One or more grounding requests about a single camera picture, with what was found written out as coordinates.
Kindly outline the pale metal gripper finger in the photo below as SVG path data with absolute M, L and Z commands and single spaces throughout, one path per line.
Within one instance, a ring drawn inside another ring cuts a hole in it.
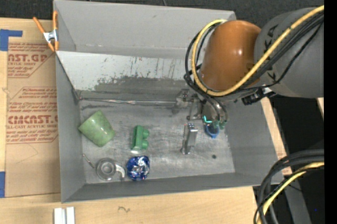
M 189 131 L 188 126 L 184 125 L 183 141 L 182 141 L 182 147 L 181 147 L 181 150 L 180 150 L 182 154 L 186 154 L 186 152 L 187 152 L 188 131 Z
M 191 152 L 191 149 L 196 144 L 197 137 L 197 127 L 193 123 L 188 123 L 188 132 L 187 132 L 187 154 Z

